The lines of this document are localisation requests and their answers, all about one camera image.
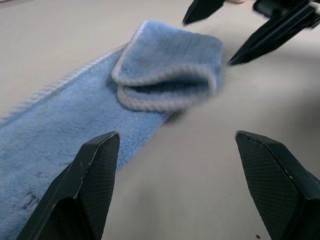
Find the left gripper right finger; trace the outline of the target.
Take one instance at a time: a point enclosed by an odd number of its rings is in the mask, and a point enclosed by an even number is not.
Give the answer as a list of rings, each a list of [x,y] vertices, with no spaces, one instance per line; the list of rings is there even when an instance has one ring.
[[[235,141],[249,193],[273,240],[320,238],[320,180],[281,142],[239,130]]]

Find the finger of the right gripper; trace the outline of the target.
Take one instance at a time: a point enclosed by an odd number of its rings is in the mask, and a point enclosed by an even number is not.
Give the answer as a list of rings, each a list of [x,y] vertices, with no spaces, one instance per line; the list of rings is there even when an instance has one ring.
[[[228,61],[230,66],[249,63],[275,51],[304,29],[316,28],[320,24],[320,2],[310,0],[285,15],[268,18]]]
[[[182,20],[183,25],[189,25],[209,18],[223,7],[224,0],[194,0]]]

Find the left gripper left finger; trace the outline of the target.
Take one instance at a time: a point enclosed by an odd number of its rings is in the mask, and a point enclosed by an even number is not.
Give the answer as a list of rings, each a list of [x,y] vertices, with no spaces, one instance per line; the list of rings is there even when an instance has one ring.
[[[49,185],[19,240],[100,240],[115,185],[120,134],[87,141]]]

